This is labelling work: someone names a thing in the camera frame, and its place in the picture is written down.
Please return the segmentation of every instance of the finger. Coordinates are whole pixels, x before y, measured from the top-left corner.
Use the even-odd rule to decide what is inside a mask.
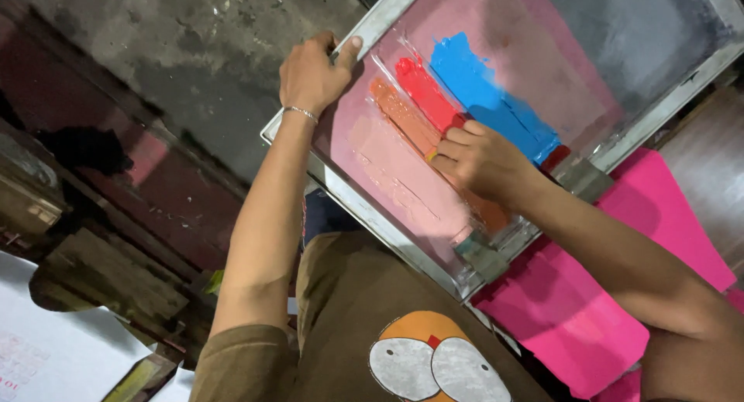
[[[447,158],[444,155],[437,155],[432,159],[432,167],[442,174],[454,175],[458,167],[458,162]]]
[[[452,129],[447,131],[447,139],[453,142],[457,142],[461,145],[472,145],[477,138],[478,136],[460,129],[459,127],[453,127]]]
[[[362,50],[362,44],[362,38],[359,36],[349,38],[349,40],[341,46],[339,58],[336,59],[336,68],[346,69],[350,72],[357,63],[357,57],[359,52]]]
[[[476,136],[483,136],[486,134],[486,131],[489,129],[488,127],[484,126],[481,122],[477,122],[475,120],[469,120],[465,122],[463,125],[463,129],[465,131],[468,131]]]
[[[451,160],[459,161],[465,148],[467,147],[445,139],[437,145],[437,154],[444,155]]]
[[[334,39],[335,39],[335,37],[333,36],[333,32],[330,31],[330,30],[322,31],[322,32],[318,33],[317,35],[313,36],[312,38],[310,38],[310,40],[314,40],[325,51],[328,51],[329,49],[330,50],[333,50],[333,48],[334,48],[333,40]]]

